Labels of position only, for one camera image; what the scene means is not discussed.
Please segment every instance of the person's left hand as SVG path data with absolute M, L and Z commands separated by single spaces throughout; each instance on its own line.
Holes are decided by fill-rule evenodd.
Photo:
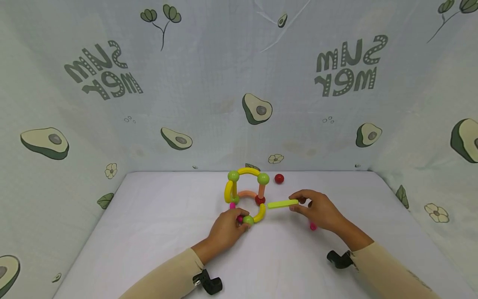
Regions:
M 247 216 L 249 212 L 241 208 L 222 212 L 214 222 L 209 236 L 192 247 L 204 265 L 216 255 L 231 248 L 250 228 L 250 224 L 247 223 L 239 225 L 236 218 L 240 215 Z

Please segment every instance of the fabric wall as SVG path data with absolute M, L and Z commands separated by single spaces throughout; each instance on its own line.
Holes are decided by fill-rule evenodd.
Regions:
M 478 292 L 476 0 L 0 7 L 0 298 L 51 298 L 127 172 L 245 164 L 377 171 Z

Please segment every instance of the orange stick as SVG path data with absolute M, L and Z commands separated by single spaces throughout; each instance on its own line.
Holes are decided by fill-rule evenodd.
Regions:
M 264 191 L 266 190 L 266 185 L 259 184 L 259 194 L 257 195 L 260 199 L 264 198 Z

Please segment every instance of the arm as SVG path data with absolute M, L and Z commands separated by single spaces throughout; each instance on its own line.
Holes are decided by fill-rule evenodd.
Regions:
M 415 274 L 405 268 L 385 248 L 375 243 L 360 228 L 347 220 L 330 201 L 319 192 L 301 190 L 289 198 L 298 199 L 308 207 L 290 207 L 307 217 L 318 227 L 335 233 L 352 251 L 351 258 L 365 280 L 384 299 L 440 299 Z
M 193 277 L 213 258 L 232 247 L 250 225 L 239 224 L 236 218 L 247 216 L 243 209 L 228 210 L 218 217 L 209 236 L 186 249 L 141 278 L 120 299 L 178 299 L 194 288 Z

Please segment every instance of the person's right hand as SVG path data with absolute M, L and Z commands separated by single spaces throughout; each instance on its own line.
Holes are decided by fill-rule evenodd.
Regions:
M 292 194 L 289 196 L 289 199 L 297 199 L 301 204 L 305 204 L 305 201 L 310 199 L 308 207 L 292 205 L 289 209 L 304 215 L 320 228 L 335 233 L 341 226 L 347 223 L 347 219 L 337 210 L 325 194 L 305 189 Z

